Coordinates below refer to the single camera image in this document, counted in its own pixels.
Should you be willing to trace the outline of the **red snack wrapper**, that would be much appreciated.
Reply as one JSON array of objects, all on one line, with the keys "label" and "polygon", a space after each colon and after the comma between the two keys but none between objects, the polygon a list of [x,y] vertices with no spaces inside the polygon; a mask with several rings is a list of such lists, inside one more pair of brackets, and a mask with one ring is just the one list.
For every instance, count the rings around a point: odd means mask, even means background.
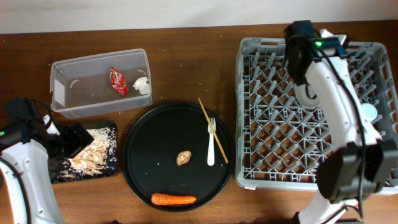
[{"label": "red snack wrapper", "polygon": [[110,82],[114,90],[121,96],[127,96],[128,87],[126,86],[126,79],[114,67],[110,68]]}]

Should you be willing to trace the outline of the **white tissue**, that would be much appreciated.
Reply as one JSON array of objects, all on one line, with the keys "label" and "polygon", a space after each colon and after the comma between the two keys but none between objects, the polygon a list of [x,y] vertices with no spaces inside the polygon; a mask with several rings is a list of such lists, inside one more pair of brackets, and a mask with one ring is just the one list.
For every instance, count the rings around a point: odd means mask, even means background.
[{"label": "white tissue", "polygon": [[138,78],[133,86],[135,90],[138,90],[140,94],[146,95],[150,93],[150,85],[149,85],[149,79],[147,77],[140,77]]}]

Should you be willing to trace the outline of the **orange carrot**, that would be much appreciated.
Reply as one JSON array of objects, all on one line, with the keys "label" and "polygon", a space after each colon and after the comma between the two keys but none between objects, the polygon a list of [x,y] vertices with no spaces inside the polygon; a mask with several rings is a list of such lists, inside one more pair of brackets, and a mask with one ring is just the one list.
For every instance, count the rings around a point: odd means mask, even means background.
[{"label": "orange carrot", "polygon": [[151,202],[154,205],[169,206],[169,205],[188,205],[196,202],[197,198],[194,196],[179,196],[169,194],[153,194]]}]

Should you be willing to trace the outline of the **brown ginger piece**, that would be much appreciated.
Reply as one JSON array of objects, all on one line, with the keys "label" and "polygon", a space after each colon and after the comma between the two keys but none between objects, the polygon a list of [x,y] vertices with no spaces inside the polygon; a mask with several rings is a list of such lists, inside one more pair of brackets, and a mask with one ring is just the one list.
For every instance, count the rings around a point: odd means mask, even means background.
[{"label": "brown ginger piece", "polygon": [[192,156],[190,151],[182,151],[177,155],[176,162],[178,166],[186,164]]}]

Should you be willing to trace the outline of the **wooden chopstick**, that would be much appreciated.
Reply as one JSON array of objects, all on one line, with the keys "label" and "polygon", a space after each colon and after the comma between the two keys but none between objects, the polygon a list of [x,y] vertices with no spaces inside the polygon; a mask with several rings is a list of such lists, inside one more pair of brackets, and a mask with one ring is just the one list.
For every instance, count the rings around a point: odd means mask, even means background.
[{"label": "wooden chopstick", "polygon": [[221,152],[221,154],[222,154],[222,156],[223,156],[223,158],[224,158],[225,163],[228,164],[228,163],[229,163],[228,158],[226,157],[226,154],[224,153],[224,150],[223,150],[223,147],[222,147],[222,145],[221,145],[221,143],[220,143],[220,140],[218,139],[218,136],[217,136],[217,134],[216,134],[216,119],[215,119],[215,118],[210,118],[210,117],[208,116],[208,114],[207,114],[207,112],[206,112],[206,109],[205,109],[205,107],[203,106],[203,104],[202,104],[202,102],[201,102],[201,99],[198,98],[198,100],[199,100],[200,106],[201,106],[201,108],[202,108],[203,114],[205,115],[205,118],[206,118],[206,120],[207,120],[207,122],[208,122],[208,125],[211,126],[211,129],[212,129],[212,131],[213,131],[213,134],[214,134],[214,142],[217,143],[217,145],[218,145],[218,147],[219,147],[219,149],[220,149],[220,152]]}]

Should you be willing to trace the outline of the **white plastic fork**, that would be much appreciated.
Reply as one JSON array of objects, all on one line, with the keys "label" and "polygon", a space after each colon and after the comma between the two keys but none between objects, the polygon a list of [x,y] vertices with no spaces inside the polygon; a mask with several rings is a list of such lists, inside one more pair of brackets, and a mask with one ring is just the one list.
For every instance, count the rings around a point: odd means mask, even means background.
[{"label": "white plastic fork", "polygon": [[214,147],[214,134],[210,125],[208,125],[208,133],[209,133],[209,143],[208,143],[207,164],[209,166],[213,166],[215,164],[215,147]]}]

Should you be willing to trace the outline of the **blue cup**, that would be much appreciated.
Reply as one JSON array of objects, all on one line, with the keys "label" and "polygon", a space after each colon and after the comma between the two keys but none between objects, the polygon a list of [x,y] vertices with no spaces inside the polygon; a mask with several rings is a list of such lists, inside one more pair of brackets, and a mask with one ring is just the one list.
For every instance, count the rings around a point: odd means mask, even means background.
[{"label": "blue cup", "polygon": [[377,116],[378,116],[378,112],[375,106],[373,106],[370,103],[362,103],[361,104],[362,110],[363,110],[363,117],[365,122],[374,124]]}]

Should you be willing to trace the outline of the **white plate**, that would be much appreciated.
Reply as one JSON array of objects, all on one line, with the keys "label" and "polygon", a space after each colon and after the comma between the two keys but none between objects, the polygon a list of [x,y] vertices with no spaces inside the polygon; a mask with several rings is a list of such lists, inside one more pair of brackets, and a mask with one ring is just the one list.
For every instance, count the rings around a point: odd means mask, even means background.
[{"label": "white plate", "polygon": [[296,100],[303,107],[317,107],[320,105],[317,95],[308,84],[294,85]]}]

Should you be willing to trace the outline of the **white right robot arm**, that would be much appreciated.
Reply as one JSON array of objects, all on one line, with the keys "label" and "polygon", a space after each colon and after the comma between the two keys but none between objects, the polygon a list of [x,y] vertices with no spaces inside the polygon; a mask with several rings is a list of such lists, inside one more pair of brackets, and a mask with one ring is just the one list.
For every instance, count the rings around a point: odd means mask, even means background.
[{"label": "white right robot arm", "polygon": [[363,201],[382,190],[397,162],[397,144],[383,140],[366,117],[349,76],[346,54],[335,35],[323,37],[310,20],[284,29],[289,76],[298,86],[301,105],[317,100],[331,135],[333,154],[316,172],[318,190],[294,223],[336,223],[350,208],[363,217]]}]

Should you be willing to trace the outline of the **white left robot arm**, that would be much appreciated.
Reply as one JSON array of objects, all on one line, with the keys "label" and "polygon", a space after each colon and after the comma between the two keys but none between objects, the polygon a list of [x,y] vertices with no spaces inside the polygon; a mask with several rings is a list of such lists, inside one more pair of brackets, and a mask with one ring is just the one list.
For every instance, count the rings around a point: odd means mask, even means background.
[{"label": "white left robot arm", "polygon": [[49,170],[94,139],[80,123],[57,126],[51,114],[40,114],[38,105],[29,98],[4,104],[9,124],[1,128],[1,172],[14,223],[63,223]]}]

